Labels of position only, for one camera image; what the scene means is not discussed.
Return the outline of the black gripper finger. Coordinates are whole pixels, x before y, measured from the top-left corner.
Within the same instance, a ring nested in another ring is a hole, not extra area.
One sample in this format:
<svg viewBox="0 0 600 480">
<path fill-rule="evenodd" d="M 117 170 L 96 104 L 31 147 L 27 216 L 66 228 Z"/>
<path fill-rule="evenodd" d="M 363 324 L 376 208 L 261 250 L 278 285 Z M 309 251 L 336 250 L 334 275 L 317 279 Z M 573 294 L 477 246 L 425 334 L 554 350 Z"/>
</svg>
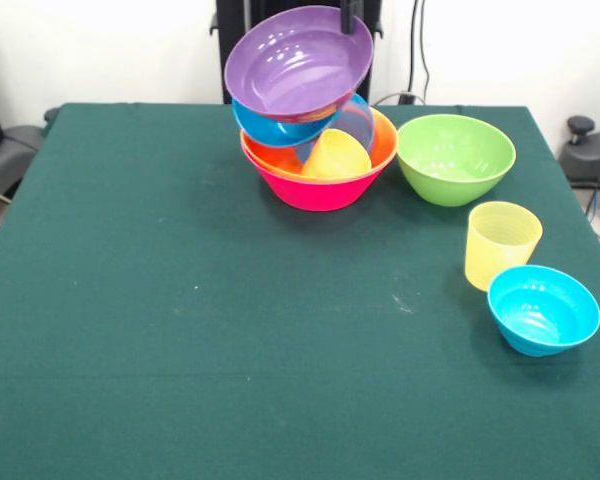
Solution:
<svg viewBox="0 0 600 480">
<path fill-rule="evenodd" d="M 345 35 L 355 31 L 356 18 L 363 14 L 363 0 L 340 0 L 340 25 Z"/>
</svg>

